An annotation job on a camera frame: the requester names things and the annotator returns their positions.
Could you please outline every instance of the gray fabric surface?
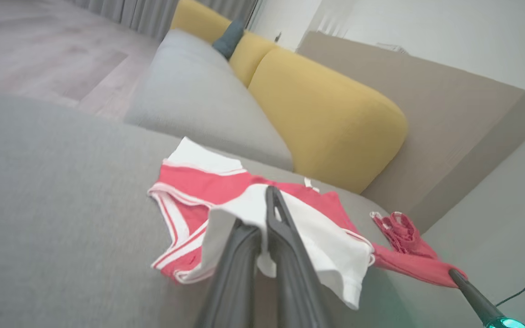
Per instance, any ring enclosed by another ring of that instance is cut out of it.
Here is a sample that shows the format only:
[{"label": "gray fabric surface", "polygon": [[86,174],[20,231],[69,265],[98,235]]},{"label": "gray fabric surface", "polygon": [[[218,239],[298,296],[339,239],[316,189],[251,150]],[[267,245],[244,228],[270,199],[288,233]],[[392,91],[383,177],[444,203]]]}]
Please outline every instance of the gray fabric surface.
[{"label": "gray fabric surface", "polygon": [[292,169],[285,142],[224,57],[183,31],[163,40],[124,121]]},{"label": "gray fabric surface", "polygon": [[[150,264],[169,245],[146,191],[179,139],[51,104],[0,97],[0,327],[191,327],[209,282],[177,285]],[[241,159],[254,174],[296,174]],[[385,243],[368,212],[335,190],[358,229]],[[276,283],[258,276],[256,324],[276,327]],[[360,309],[327,288],[338,327],[413,327],[388,273],[370,269]]]},{"label": "gray fabric surface", "polygon": [[220,52],[227,60],[232,57],[236,46],[244,34],[244,23],[241,21],[232,21],[224,34],[212,44],[212,47]]}]

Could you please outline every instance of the green light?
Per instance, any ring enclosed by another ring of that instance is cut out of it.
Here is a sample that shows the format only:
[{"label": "green light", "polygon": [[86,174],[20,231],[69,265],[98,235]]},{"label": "green light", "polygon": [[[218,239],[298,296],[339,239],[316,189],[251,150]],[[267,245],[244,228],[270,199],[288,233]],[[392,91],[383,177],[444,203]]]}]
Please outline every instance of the green light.
[{"label": "green light", "polygon": [[509,318],[502,319],[502,324],[508,328],[525,328],[525,325],[523,325],[523,323]]}]

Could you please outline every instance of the wooden floor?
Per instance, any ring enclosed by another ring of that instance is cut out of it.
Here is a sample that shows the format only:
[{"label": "wooden floor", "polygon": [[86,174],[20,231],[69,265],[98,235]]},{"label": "wooden floor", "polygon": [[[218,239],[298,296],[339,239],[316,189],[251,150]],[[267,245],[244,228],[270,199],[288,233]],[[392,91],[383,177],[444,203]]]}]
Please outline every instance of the wooden floor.
[{"label": "wooden floor", "polygon": [[62,0],[0,0],[0,93],[119,120],[158,46]]}]

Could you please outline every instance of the gray curtain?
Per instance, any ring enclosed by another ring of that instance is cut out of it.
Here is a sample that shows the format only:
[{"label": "gray curtain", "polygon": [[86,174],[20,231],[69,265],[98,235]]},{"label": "gray curtain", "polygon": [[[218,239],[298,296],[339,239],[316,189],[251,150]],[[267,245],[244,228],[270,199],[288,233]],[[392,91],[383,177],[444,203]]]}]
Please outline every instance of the gray curtain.
[{"label": "gray curtain", "polygon": [[[68,0],[93,13],[162,40],[179,0]],[[246,23],[257,0],[198,0],[230,20]]]}]

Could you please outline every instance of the throw pillow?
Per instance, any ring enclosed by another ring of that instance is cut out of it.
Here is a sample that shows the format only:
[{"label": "throw pillow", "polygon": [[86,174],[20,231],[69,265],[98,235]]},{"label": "throw pillow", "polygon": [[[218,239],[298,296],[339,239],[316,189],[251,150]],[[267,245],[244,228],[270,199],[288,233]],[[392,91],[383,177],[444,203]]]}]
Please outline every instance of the throw pillow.
[{"label": "throw pillow", "polygon": [[244,34],[242,22],[239,20],[234,20],[232,23],[230,23],[230,25],[228,25],[228,28],[221,38],[214,41],[212,46],[214,49],[218,50],[226,58],[226,60],[229,60],[230,57],[232,57],[232,54],[234,53],[234,50],[236,49],[240,39],[242,38],[242,34]]}]

